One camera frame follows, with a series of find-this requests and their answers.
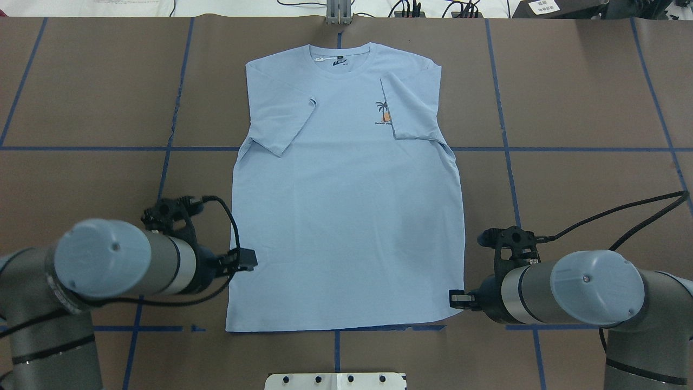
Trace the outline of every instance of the white metal plate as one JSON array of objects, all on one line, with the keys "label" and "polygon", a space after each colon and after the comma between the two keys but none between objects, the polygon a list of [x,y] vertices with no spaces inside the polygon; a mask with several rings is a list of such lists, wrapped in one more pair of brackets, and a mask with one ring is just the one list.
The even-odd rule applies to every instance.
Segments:
[{"label": "white metal plate", "polygon": [[404,373],[273,374],[265,381],[265,390],[406,390],[406,377]]}]

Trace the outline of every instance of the neckline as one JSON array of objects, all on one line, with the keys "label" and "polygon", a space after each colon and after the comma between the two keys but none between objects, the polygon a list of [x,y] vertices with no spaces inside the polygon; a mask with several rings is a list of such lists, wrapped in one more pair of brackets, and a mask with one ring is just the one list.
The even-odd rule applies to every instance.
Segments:
[{"label": "neckline", "polygon": [[[319,47],[319,46],[313,46],[311,44],[307,44],[304,46],[304,54],[306,57],[306,60],[310,64],[310,66],[315,70],[316,73],[320,74],[321,76],[325,76],[327,78],[352,78],[354,76],[357,76],[358,74],[362,73],[365,69],[367,69],[370,65],[371,60],[373,59],[375,55],[377,45],[368,42],[364,45],[361,45],[359,47],[351,47],[348,49],[329,49],[326,47]],[[366,60],[359,65],[357,68],[355,68],[352,71],[348,71],[347,73],[332,73],[331,71],[326,71],[325,69],[322,69],[321,67],[317,66],[315,61],[313,61],[313,55],[320,55],[320,56],[353,56],[355,54],[365,54],[368,53],[368,56],[366,57]]]}]

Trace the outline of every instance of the white floor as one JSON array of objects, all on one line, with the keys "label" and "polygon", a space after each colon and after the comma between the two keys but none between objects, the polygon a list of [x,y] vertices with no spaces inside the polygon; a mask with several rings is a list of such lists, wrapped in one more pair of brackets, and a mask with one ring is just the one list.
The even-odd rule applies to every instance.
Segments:
[{"label": "white floor", "polygon": [[[282,6],[276,0],[175,0],[174,16],[197,16],[213,13],[224,16],[302,16],[325,15],[325,7]],[[283,0],[285,3],[316,0]],[[352,12],[368,12],[386,17],[397,0],[355,0]],[[510,0],[514,12],[519,0]],[[168,16],[174,0],[0,0],[0,9],[10,16]],[[441,17],[446,0],[423,0],[421,10],[427,17]],[[480,0],[485,17],[507,18],[506,0]],[[670,6],[669,13],[693,20],[691,8]]]}]

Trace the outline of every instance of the palm tree graphic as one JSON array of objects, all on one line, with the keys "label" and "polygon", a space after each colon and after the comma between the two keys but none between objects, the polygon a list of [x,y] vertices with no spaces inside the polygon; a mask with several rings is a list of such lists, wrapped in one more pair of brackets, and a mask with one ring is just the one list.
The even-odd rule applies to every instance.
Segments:
[{"label": "palm tree graphic", "polygon": [[377,101],[378,111],[383,113],[383,121],[378,122],[380,124],[387,124],[390,122],[389,109],[387,108],[387,102]]}]

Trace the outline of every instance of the embroidered logo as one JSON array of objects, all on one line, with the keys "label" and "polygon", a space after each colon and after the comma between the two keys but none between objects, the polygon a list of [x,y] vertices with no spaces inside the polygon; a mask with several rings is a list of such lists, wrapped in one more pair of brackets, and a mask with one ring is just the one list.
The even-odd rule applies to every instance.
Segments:
[{"label": "embroidered logo", "polygon": [[383,121],[381,122],[376,122],[376,125],[390,125],[392,124],[392,119],[390,119],[389,115],[389,108],[387,108],[387,102],[383,101],[377,101],[376,105],[378,106],[378,111],[382,113],[381,119]]}]

